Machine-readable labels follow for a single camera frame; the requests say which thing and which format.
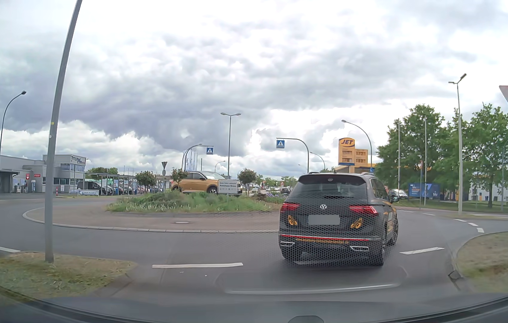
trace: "small tree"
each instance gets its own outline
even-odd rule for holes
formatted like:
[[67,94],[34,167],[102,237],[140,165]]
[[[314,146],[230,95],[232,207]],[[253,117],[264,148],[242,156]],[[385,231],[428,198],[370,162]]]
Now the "small tree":
[[185,179],[186,177],[188,177],[188,173],[183,171],[182,168],[176,169],[176,168],[172,167],[172,174],[171,174],[171,176],[172,176],[172,180],[174,182],[176,182],[176,184],[178,184],[178,189],[180,191],[182,191],[182,188],[180,187],[180,182],[183,179]]
[[156,185],[156,177],[151,171],[144,171],[140,173],[136,173],[136,180],[138,183],[144,185],[148,190],[148,186]]
[[255,171],[244,168],[238,174],[238,179],[246,185],[246,195],[249,195],[250,183],[253,183],[258,178]]

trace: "billboard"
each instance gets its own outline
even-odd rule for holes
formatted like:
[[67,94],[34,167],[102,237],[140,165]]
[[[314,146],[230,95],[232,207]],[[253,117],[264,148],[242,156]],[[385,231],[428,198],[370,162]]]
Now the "billboard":
[[356,141],[353,138],[338,139],[338,165],[354,165]]
[[[408,195],[410,197],[420,197],[420,183],[410,183]],[[439,184],[434,183],[426,183],[426,198],[434,198],[439,199],[439,193],[441,190],[439,189]]]

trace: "curb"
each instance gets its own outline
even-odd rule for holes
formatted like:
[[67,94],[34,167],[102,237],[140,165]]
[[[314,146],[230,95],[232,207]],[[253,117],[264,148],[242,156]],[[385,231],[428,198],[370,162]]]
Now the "curb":
[[[40,210],[44,208],[36,208],[28,210],[22,214],[22,217],[35,222],[44,224],[44,221],[36,220],[29,217],[28,212]],[[85,225],[73,225],[73,224],[60,224],[53,223],[54,226],[62,226],[64,228],[75,228],[75,229],[93,229],[93,230],[114,230],[114,231],[144,231],[144,232],[170,232],[170,233],[274,233],[278,230],[174,230],[174,229],[143,229],[143,228],[120,228],[112,226],[85,226]]]

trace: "tire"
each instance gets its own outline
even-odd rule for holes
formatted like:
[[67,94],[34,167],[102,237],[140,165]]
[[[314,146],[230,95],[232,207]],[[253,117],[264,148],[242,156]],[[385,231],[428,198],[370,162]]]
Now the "tire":
[[386,244],[387,244],[387,228],[384,227],[384,237],[381,240],[381,246],[374,250],[374,254],[370,257],[370,262],[373,266],[381,267],[386,260]]
[[291,246],[280,248],[280,251],[282,252],[282,257],[287,261],[299,261],[301,258],[301,251]]
[[394,246],[396,244],[396,242],[398,241],[398,229],[399,229],[399,224],[398,224],[398,219],[396,218],[395,224],[394,224],[394,237],[388,241],[388,244],[390,246]]

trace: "grass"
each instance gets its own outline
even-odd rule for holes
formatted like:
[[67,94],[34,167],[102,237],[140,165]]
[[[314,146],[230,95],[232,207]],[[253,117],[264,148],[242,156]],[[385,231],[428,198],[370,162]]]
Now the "grass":
[[457,254],[457,265],[476,292],[508,292],[508,232],[469,240]]
[[206,192],[184,194],[177,191],[120,198],[107,206],[113,212],[205,213],[279,210],[283,199],[275,196],[257,201],[248,196],[226,196]]
[[[419,207],[419,200],[418,199],[411,199],[406,200],[402,199],[399,202],[394,203],[395,206],[405,206],[408,208],[418,208]],[[426,200],[426,204],[423,205],[422,201],[422,208],[427,209],[439,209],[439,210],[451,210],[451,211],[457,211],[457,202],[451,203],[451,202],[439,202],[435,200]],[[464,212],[480,212],[480,213],[494,213],[494,214],[508,214],[508,204],[506,203],[503,206],[503,211],[501,210],[501,204],[499,202],[494,202],[492,205],[492,208],[487,207],[487,202],[485,201],[467,201],[463,203],[463,210]]]
[[[54,263],[44,253],[22,252],[0,258],[0,306],[27,301],[87,295],[106,286],[136,266],[123,260],[55,255]],[[4,295],[4,290],[20,295]]]

